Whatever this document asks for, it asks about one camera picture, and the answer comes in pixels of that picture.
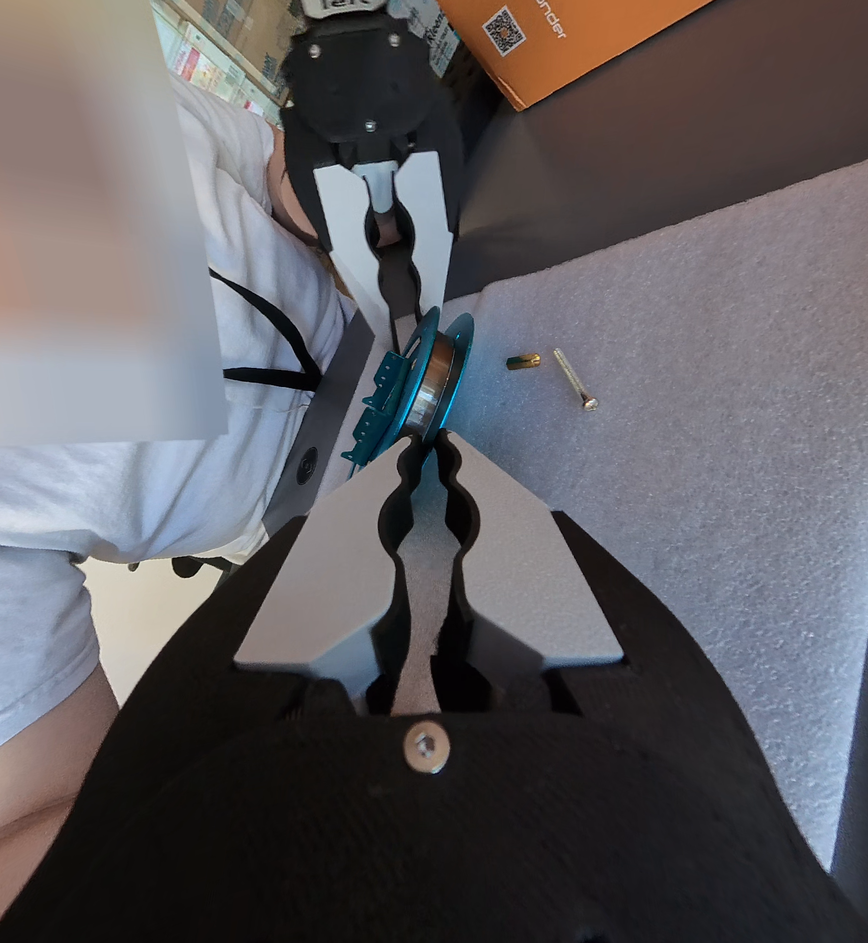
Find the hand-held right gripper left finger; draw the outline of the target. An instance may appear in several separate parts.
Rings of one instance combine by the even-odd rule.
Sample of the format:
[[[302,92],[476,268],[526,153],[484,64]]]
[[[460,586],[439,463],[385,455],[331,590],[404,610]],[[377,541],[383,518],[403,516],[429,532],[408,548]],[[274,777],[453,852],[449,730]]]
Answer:
[[[334,681],[358,713],[394,715],[411,641],[401,546],[424,450],[406,435],[318,500],[233,658],[243,679]]]

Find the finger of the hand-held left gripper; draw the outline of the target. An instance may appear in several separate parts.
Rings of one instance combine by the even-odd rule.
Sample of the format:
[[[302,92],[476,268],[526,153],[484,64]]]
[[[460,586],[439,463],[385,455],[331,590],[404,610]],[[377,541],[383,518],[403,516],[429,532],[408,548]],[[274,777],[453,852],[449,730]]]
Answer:
[[[338,274],[376,338],[398,348],[389,304],[380,289],[380,249],[401,242],[395,215],[393,179],[396,163],[340,164],[315,170]]]
[[[418,314],[440,309],[448,277],[453,233],[435,151],[412,154],[393,176],[396,205],[410,229],[410,265],[418,289]]]

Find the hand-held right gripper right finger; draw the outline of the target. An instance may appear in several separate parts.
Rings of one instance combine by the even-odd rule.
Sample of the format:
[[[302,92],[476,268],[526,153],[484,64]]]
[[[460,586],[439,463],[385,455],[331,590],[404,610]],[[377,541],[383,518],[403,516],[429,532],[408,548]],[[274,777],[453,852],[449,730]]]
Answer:
[[[457,433],[435,442],[452,564],[439,666],[495,690],[548,669],[617,664],[624,650],[547,504]]]

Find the blue metal turntable bearing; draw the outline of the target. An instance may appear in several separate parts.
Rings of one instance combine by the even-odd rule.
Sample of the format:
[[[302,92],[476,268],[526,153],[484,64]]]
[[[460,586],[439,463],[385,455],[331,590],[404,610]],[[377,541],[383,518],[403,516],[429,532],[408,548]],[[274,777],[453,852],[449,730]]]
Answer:
[[[354,443],[341,454],[360,469],[407,435],[427,457],[452,408],[470,356],[475,322],[460,314],[445,331],[433,307],[417,324],[402,353],[388,352],[374,375],[375,390],[353,429]]]

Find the long silver screw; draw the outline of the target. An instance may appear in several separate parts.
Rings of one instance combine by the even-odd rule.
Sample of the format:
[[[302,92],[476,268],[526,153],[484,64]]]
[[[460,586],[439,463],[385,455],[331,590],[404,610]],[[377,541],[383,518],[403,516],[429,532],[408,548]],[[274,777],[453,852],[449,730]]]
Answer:
[[[567,359],[565,354],[560,348],[553,349],[553,356],[558,362],[558,366],[561,371],[565,374],[570,387],[573,389],[575,394],[579,397],[582,408],[584,411],[595,411],[598,409],[599,403],[596,397],[591,395],[588,391],[586,385],[578,376],[574,367],[571,365],[570,361]]]

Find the person's left forearm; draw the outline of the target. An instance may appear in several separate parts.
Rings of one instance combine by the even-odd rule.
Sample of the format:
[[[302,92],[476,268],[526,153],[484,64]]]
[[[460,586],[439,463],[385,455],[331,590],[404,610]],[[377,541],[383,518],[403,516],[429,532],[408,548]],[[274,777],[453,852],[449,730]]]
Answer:
[[[314,249],[320,243],[290,182],[284,132],[273,124],[269,124],[268,127],[274,141],[272,154],[266,166],[266,188],[272,205],[272,216],[282,228]]]

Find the dark grey desk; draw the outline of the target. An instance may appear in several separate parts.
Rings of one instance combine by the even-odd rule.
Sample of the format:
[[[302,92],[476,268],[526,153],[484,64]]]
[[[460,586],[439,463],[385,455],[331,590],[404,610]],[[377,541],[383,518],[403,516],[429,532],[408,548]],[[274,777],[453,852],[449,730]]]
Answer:
[[[571,187],[565,244],[604,249],[868,159],[868,2],[721,2],[556,92],[522,129]],[[824,871],[698,642],[553,512],[624,650],[495,690],[439,666],[440,772],[405,721],[303,712],[339,879],[288,930],[333,941],[868,941],[868,650],[839,863]]]

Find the white foam sheet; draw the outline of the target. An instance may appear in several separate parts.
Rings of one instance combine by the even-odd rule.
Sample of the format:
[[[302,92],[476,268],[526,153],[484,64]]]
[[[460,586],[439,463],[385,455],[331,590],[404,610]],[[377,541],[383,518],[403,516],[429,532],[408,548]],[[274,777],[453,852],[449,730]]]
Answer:
[[[449,428],[687,627],[830,867],[868,650],[868,160],[495,282],[443,322],[464,311]]]

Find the person's white shirt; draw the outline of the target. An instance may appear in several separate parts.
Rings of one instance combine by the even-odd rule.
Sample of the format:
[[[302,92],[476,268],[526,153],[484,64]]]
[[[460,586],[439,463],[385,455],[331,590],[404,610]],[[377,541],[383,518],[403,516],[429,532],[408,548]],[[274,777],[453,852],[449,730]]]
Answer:
[[[272,218],[262,117],[171,76],[211,268],[274,304],[325,371],[354,304]],[[310,394],[225,382],[215,439],[0,449],[0,746],[98,665],[78,564],[250,553]]]

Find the orange cardboard box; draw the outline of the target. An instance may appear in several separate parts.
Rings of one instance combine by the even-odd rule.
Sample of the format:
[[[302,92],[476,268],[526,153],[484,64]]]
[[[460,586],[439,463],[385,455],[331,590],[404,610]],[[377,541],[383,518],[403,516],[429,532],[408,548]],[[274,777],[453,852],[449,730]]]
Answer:
[[[440,1],[512,107],[524,111],[706,1]]]

